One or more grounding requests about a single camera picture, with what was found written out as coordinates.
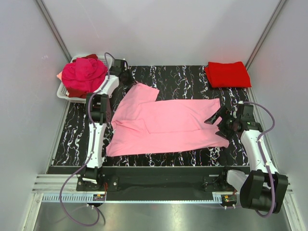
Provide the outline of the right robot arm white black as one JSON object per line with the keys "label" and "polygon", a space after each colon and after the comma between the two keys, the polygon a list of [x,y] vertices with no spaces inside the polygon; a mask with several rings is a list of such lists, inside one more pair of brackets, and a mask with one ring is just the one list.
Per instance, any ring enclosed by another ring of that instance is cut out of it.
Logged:
{"label": "right robot arm white black", "polygon": [[242,208],[252,209],[262,218],[268,218],[280,212],[289,181],[270,159],[264,136],[273,128],[264,130],[256,122],[255,105],[253,102],[239,102],[236,116],[222,106],[205,123],[213,125],[220,118],[217,135],[230,140],[238,134],[250,167],[249,174],[227,167],[214,183],[225,191],[234,188],[240,194]]}

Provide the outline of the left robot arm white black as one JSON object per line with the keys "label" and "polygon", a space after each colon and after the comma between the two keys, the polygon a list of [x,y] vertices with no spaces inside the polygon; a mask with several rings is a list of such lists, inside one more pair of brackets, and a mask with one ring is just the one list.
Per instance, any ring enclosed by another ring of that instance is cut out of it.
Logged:
{"label": "left robot arm white black", "polygon": [[128,84],[130,82],[126,60],[115,59],[107,63],[111,67],[107,70],[104,82],[94,93],[89,93],[86,98],[89,145],[85,166],[80,175],[82,180],[95,191],[100,190],[104,184],[104,179],[101,176],[102,148],[104,132],[112,117],[110,98],[120,83]]}

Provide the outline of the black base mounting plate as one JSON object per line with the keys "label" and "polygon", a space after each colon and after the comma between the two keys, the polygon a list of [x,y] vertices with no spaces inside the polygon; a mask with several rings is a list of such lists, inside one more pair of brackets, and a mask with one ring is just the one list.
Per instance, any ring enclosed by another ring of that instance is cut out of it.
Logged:
{"label": "black base mounting plate", "polygon": [[[231,186],[214,183],[227,167],[103,167],[103,183],[78,177],[77,191],[106,192],[108,201],[203,202],[213,192],[234,192]],[[248,173],[248,167],[228,167]]]}

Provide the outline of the aluminium rail front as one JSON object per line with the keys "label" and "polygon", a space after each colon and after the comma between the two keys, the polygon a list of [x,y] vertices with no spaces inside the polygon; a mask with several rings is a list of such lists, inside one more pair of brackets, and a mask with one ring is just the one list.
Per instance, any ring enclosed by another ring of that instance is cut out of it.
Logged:
{"label": "aluminium rail front", "polygon": [[231,186],[219,186],[216,175],[109,175],[103,185],[87,183],[77,176],[38,175],[32,192],[44,202],[64,203],[151,203],[221,204],[227,196],[239,201]]}

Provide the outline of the light pink t shirt in basket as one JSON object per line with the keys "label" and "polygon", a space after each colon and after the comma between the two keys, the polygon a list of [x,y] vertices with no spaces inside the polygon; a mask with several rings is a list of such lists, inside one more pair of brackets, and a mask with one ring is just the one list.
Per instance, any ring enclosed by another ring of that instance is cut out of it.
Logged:
{"label": "light pink t shirt in basket", "polygon": [[62,80],[62,72],[60,72],[58,75],[57,75],[57,78]]}

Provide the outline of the folded red t shirt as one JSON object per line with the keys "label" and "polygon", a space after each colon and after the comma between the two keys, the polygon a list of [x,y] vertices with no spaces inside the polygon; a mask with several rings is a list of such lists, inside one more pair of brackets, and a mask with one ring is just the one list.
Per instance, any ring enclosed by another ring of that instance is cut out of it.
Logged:
{"label": "folded red t shirt", "polygon": [[242,62],[229,64],[209,62],[205,74],[213,88],[250,88],[251,82]]}

